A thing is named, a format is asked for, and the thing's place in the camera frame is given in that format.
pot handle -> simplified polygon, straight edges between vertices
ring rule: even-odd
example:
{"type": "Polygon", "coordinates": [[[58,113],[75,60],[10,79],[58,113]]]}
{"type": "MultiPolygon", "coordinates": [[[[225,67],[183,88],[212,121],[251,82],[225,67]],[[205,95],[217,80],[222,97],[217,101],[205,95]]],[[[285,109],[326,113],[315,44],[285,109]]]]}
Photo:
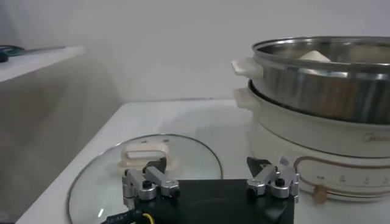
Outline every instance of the pot handle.
{"type": "Polygon", "coordinates": [[[264,76],[263,67],[253,58],[244,58],[232,61],[232,67],[236,75],[245,76],[249,79],[261,79],[264,76]]]}
{"type": "Polygon", "coordinates": [[[249,92],[248,88],[235,89],[234,97],[238,108],[250,111],[258,111],[261,108],[260,101],[249,92]]]}

lid rim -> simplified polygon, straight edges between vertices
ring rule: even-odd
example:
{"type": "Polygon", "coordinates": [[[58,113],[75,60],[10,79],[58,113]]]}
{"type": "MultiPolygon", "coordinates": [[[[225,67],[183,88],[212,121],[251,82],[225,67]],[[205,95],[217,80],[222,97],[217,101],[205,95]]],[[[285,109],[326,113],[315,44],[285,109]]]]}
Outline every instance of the lid rim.
{"type": "Polygon", "coordinates": [[[173,137],[180,137],[180,138],[186,138],[186,139],[190,139],[190,140],[193,140],[197,143],[200,143],[202,146],[204,146],[206,149],[208,149],[211,154],[213,154],[213,156],[216,158],[217,162],[218,162],[218,166],[219,166],[219,170],[221,171],[221,179],[224,179],[224,170],[223,170],[223,167],[222,167],[222,163],[221,161],[219,160],[217,154],[215,154],[215,152],[206,144],[204,144],[203,142],[201,142],[200,140],[197,140],[195,138],[192,138],[192,137],[189,137],[189,136],[184,136],[184,135],[178,135],[178,134],[169,134],[169,133],[157,133],[157,134],[151,134],[151,135],[143,135],[143,136],[138,136],[136,138],[132,138],[132,139],[129,139],[129,140],[126,140],[126,141],[123,141],[123,142],[119,142],[117,144],[115,144],[114,146],[108,148],[107,150],[104,150],[103,152],[101,152],[100,154],[98,154],[97,156],[95,156],[93,159],[91,159],[91,161],[85,166],[83,167],[82,170],[80,170],[80,172],[77,174],[77,176],[75,177],[75,179],[73,180],[72,184],[70,185],[69,189],[68,189],[68,192],[66,193],[66,216],[68,218],[68,221],[70,223],[74,223],[72,221],[72,218],[71,218],[71,214],[70,214],[70,206],[69,206],[69,203],[70,203],[70,199],[71,199],[71,193],[74,189],[74,186],[76,185],[77,181],[79,180],[79,178],[81,177],[81,175],[93,164],[93,162],[95,162],[96,160],[98,160],[101,156],[105,155],[107,152],[110,152],[111,150],[114,150],[116,149],[118,146],[121,146],[121,145],[124,145],[128,142],[131,142],[131,141],[134,141],[134,140],[137,140],[137,139],[142,139],[142,138],[148,138],[148,137],[156,137],[156,136],[173,136],[173,137]]]}

white wall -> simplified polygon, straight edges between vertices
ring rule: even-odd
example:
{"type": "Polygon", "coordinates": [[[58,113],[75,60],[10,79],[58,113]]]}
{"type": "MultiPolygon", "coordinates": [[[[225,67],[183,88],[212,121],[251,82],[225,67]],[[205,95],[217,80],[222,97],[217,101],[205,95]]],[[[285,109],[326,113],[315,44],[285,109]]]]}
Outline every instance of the white wall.
{"type": "Polygon", "coordinates": [[[47,161],[63,164],[122,102],[231,97],[246,81],[232,74],[229,61],[250,56],[256,41],[390,35],[387,0],[2,0],[0,6],[25,47],[87,47],[85,56],[25,77],[25,84],[12,80],[22,92],[37,82],[38,101],[51,100],[43,103],[50,107],[42,121],[31,118],[40,121],[38,131],[26,136],[34,134],[39,146],[28,144],[28,152],[41,150],[47,161]]]}

white handle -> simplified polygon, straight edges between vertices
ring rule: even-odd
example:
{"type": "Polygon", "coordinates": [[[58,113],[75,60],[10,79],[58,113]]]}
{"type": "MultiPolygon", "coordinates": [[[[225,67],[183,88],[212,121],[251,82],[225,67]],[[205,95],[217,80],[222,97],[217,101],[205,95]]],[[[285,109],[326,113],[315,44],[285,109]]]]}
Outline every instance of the white handle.
{"type": "Polygon", "coordinates": [[[127,161],[131,163],[134,160],[159,157],[154,156],[152,152],[162,153],[163,156],[161,157],[167,157],[167,155],[169,154],[169,148],[164,143],[130,144],[122,150],[121,159],[122,161],[127,161]]]}
{"type": "Polygon", "coordinates": [[[250,111],[260,110],[260,101],[249,92],[248,88],[235,89],[234,96],[238,108],[244,108],[250,111]]]}
{"type": "Polygon", "coordinates": [[[245,76],[249,79],[263,78],[263,67],[253,58],[232,61],[232,67],[236,75],[245,76]]]}

control panel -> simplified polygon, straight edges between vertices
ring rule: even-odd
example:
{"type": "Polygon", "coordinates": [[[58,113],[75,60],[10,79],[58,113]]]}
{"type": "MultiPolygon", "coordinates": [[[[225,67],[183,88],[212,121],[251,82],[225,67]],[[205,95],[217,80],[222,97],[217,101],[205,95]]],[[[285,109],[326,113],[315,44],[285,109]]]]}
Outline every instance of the control panel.
{"type": "Polygon", "coordinates": [[[329,192],[362,197],[390,194],[390,166],[357,166],[304,156],[295,167],[304,183],[329,192]]]}

